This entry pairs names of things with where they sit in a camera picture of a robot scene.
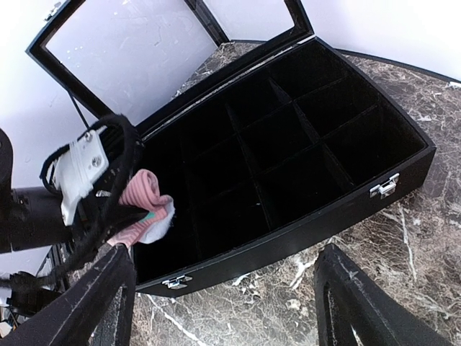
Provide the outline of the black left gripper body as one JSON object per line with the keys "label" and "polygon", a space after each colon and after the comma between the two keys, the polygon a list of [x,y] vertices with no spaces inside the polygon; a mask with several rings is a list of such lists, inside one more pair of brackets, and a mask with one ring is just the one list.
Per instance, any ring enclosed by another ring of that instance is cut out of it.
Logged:
{"label": "black left gripper body", "polygon": [[[44,187],[12,189],[13,148],[8,135],[1,129],[1,254],[56,244],[71,244],[87,239],[91,222],[96,219],[108,197],[97,198],[92,192],[79,205],[72,226],[66,226],[61,215],[60,195],[53,195]],[[144,209],[118,205],[105,221],[104,233],[88,252],[78,257],[73,270],[92,261],[98,248],[116,231],[140,221]]]}

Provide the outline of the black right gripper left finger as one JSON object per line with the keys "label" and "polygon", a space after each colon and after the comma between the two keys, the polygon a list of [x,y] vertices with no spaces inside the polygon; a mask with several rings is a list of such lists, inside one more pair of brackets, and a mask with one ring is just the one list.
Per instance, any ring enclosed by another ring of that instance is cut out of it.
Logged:
{"label": "black right gripper left finger", "polygon": [[121,292],[116,345],[129,345],[135,300],[136,273],[127,247],[111,248],[62,296],[20,325],[2,345],[85,345]]}

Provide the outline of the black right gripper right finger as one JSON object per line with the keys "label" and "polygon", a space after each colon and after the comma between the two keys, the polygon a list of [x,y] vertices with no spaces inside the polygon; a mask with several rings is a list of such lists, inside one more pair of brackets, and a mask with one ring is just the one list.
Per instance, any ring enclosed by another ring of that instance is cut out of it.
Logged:
{"label": "black right gripper right finger", "polygon": [[320,345],[449,345],[387,295],[339,247],[328,244],[314,269]]}

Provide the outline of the pink teal patterned sock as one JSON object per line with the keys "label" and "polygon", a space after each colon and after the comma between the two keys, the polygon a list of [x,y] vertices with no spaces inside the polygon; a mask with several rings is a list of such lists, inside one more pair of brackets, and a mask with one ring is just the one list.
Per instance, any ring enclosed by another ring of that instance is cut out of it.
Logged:
{"label": "pink teal patterned sock", "polygon": [[124,244],[129,248],[137,243],[152,244],[162,239],[175,213],[173,197],[161,194],[157,176],[147,169],[140,169],[128,182],[119,204],[141,208],[148,214],[108,239],[110,246]]}

